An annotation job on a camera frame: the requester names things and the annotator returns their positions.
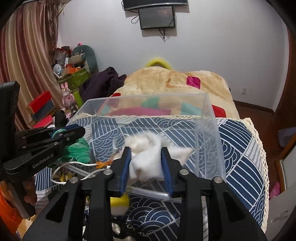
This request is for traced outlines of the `white drawstring pouch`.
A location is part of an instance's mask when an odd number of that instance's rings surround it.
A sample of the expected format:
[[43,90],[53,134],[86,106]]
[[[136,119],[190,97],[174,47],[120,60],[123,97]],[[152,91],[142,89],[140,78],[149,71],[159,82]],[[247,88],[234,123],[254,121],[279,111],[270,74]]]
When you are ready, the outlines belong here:
[[164,180],[161,165],[161,149],[167,147],[172,159],[178,160],[182,166],[185,165],[193,148],[177,147],[168,140],[150,132],[141,132],[134,136],[125,136],[124,147],[130,147],[132,160],[129,164],[128,184],[147,182],[151,179]]

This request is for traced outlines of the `yellow felt ball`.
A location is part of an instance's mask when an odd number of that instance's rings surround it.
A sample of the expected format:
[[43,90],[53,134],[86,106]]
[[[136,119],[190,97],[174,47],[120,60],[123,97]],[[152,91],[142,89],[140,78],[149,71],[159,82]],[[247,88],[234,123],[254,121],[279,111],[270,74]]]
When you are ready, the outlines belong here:
[[130,206],[130,198],[124,193],[120,198],[110,197],[110,210],[112,216],[123,216]]

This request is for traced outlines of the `green knitted cloth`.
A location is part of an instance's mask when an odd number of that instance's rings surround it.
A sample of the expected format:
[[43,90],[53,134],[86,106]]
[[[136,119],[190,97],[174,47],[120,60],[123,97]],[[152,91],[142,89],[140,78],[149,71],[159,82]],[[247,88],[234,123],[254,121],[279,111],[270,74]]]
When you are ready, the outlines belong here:
[[50,164],[49,168],[57,168],[59,165],[71,161],[90,164],[91,157],[89,149],[90,146],[85,138],[79,138],[74,144],[66,146],[62,151],[62,157]]

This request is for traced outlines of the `floral fabric scrunchie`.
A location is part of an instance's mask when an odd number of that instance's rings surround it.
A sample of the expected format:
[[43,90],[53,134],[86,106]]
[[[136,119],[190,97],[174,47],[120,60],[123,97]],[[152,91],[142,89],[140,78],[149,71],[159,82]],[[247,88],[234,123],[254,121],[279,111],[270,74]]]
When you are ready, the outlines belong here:
[[74,177],[75,174],[70,171],[69,169],[62,167],[57,171],[57,173],[53,176],[53,180],[57,182],[67,182],[72,177]]

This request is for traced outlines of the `clear plastic storage box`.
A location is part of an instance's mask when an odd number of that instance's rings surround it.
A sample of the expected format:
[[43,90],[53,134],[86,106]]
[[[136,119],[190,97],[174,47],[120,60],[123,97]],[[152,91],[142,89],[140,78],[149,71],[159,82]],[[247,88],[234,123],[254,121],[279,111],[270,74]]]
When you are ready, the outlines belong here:
[[147,132],[160,136],[167,147],[191,148],[183,167],[196,176],[226,177],[218,125],[206,93],[90,99],[69,124],[85,128],[92,162],[112,159],[127,138]]

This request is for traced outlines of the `black plastic bag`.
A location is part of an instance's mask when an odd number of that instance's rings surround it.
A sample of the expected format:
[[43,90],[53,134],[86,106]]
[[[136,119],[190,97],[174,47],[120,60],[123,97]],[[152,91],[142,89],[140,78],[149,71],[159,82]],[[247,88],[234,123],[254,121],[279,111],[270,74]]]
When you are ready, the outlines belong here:
[[67,118],[65,112],[63,110],[55,112],[55,127],[62,128],[67,125],[69,119]]

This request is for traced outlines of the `pink bunny doll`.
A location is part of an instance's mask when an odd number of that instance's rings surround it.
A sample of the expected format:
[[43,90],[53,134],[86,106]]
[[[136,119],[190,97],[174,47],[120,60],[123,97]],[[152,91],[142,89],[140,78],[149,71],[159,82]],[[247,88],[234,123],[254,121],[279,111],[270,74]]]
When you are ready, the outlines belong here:
[[69,108],[72,104],[75,104],[74,95],[71,93],[71,90],[69,89],[67,82],[65,82],[64,84],[61,84],[61,90],[62,90],[63,105],[66,108]]

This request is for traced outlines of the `green bottle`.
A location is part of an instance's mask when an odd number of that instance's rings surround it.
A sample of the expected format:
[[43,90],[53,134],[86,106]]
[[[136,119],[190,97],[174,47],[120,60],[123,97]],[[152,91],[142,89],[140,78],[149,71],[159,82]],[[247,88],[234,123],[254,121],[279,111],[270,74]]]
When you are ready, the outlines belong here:
[[81,108],[81,106],[84,104],[84,101],[82,100],[82,97],[79,94],[79,90],[74,90],[73,91],[73,95],[76,101],[76,104],[78,105],[79,108]]

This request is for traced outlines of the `green cardboard box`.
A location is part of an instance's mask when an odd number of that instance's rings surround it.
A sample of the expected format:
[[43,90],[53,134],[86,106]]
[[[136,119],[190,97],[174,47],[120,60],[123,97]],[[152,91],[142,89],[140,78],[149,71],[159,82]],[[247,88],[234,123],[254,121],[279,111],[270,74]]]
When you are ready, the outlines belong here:
[[88,73],[85,68],[83,68],[72,74],[67,74],[64,77],[58,79],[57,81],[59,85],[67,82],[70,90],[77,91],[79,90],[79,87],[90,77],[91,74]]

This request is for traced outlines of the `beige plush blanket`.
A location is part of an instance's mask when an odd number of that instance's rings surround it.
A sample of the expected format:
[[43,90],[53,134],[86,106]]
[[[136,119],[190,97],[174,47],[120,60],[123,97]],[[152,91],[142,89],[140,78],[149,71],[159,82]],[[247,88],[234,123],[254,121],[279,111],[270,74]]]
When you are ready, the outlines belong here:
[[209,95],[216,117],[240,119],[226,80],[205,70],[182,73],[156,66],[142,68],[129,75],[112,97],[201,93]]

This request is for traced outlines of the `dark purple clothing pile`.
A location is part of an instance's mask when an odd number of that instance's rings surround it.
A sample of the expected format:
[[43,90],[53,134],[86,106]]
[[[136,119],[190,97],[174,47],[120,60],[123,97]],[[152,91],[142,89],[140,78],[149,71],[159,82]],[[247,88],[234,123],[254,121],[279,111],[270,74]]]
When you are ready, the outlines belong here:
[[116,90],[123,87],[125,74],[119,76],[113,67],[93,74],[79,87],[79,94],[84,102],[94,98],[110,97]]

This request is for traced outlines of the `yellow green plush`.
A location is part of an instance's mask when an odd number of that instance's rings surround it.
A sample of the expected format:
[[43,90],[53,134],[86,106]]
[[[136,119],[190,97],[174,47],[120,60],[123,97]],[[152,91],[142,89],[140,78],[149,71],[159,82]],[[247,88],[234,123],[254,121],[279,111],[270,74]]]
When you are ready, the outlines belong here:
[[172,70],[170,64],[162,58],[153,58],[152,60],[148,61],[145,67],[162,67],[168,70]]

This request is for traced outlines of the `brown wooden door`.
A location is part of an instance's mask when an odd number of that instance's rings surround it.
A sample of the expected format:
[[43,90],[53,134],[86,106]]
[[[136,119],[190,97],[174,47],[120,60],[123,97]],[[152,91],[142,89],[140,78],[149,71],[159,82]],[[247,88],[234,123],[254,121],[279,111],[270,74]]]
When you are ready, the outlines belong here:
[[290,30],[288,30],[288,41],[287,77],[273,121],[276,137],[279,130],[295,127],[295,34]]

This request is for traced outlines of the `small grey wall monitor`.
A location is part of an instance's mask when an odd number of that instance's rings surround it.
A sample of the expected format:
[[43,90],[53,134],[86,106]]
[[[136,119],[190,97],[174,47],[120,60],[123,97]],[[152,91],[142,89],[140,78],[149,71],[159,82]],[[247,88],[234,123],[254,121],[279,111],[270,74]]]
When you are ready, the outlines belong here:
[[175,11],[172,6],[139,9],[140,29],[166,29],[175,27]]

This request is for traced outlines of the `black wall television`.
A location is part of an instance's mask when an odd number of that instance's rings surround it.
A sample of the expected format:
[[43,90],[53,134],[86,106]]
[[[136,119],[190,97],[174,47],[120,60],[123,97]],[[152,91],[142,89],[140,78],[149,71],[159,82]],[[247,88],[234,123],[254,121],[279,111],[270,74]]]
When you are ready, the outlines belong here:
[[145,8],[148,6],[165,6],[165,5],[182,5],[186,6],[188,4],[187,0],[123,0],[123,9],[125,11]]

